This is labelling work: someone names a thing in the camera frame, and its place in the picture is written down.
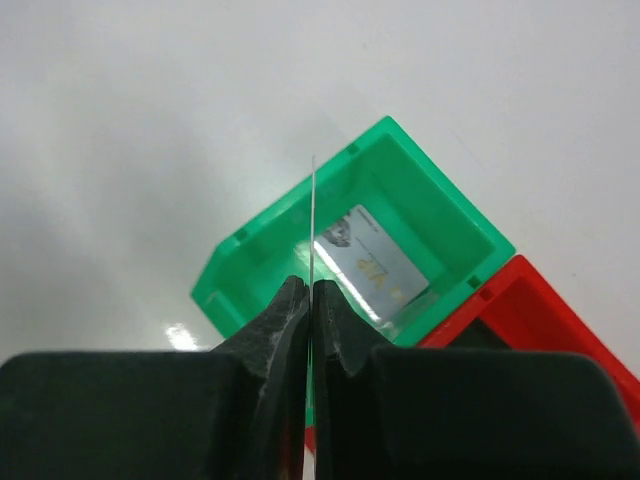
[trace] red plastic bin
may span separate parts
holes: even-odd
[[[445,347],[476,319],[511,348],[593,358],[613,378],[640,432],[640,382],[523,256],[512,258],[419,345]]]

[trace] white card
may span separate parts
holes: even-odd
[[[428,280],[362,206],[314,242],[318,257],[374,320],[388,320],[422,293]]]

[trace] table surface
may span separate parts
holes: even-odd
[[[640,3],[0,4],[0,360],[197,349],[217,242],[392,115],[640,373]]]

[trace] green plastic bin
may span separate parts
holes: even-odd
[[[215,249],[192,295],[224,337],[260,313],[287,276],[309,278],[310,202],[309,177]],[[428,282],[391,318],[371,321],[398,345],[422,340],[514,253],[390,117],[317,171],[316,238],[355,206],[375,219]],[[314,277],[345,286],[335,265],[318,255]]]

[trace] card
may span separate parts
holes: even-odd
[[[386,321],[422,293],[429,281],[362,206],[316,236],[318,258],[372,320]]]

